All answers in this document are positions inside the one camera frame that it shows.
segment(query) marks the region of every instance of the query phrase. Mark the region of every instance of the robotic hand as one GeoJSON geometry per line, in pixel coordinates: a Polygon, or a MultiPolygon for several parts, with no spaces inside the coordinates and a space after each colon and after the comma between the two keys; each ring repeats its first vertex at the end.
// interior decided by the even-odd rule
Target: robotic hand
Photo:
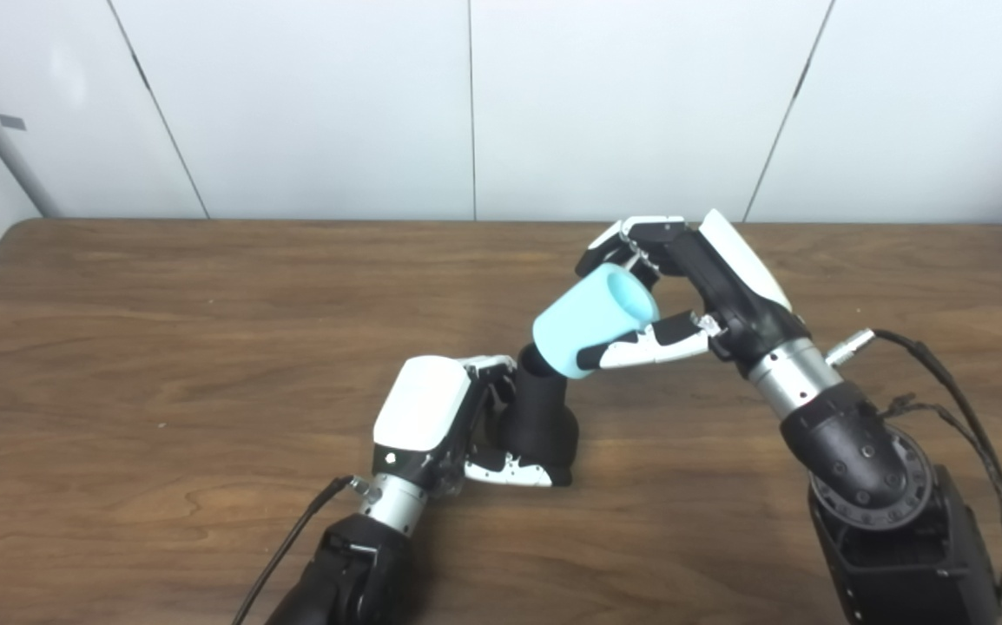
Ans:
{"type": "Polygon", "coordinates": [[[267,625],[395,620],[413,561],[410,538],[426,503],[458,494],[464,478],[569,485],[577,424],[563,404],[567,379],[537,368],[533,356],[522,354],[521,368],[508,356],[461,361],[419,356],[407,361],[374,424],[374,479],[346,476],[332,482],[271,559],[234,624],[245,618],[308,519],[348,485],[362,498],[358,513],[328,527],[300,582],[267,625]],[[506,404],[504,411],[498,411],[501,404],[506,404]],[[479,427],[489,428],[490,440],[512,443],[526,453],[474,443],[479,427]]]}
{"type": "MultiPolygon", "coordinates": [[[[702,297],[703,312],[680,312],[584,346],[574,363],[553,354],[554,368],[627,368],[704,352],[733,363],[771,405],[784,442],[810,470],[811,517],[852,625],[990,625],[999,619],[1002,577],[994,581],[973,511],[949,471],[887,425],[837,371],[877,337],[905,346],[950,389],[971,432],[941,407],[920,407],[937,408],[969,439],[1002,505],[993,448],[925,345],[868,329],[823,356],[775,277],[716,211],[696,230],[681,217],[617,221],[585,250],[576,273],[588,276],[605,263],[623,266],[649,289],[660,276],[684,276],[702,297]]],[[[899,401],[893,413],[916,407],[899,401]]]]}

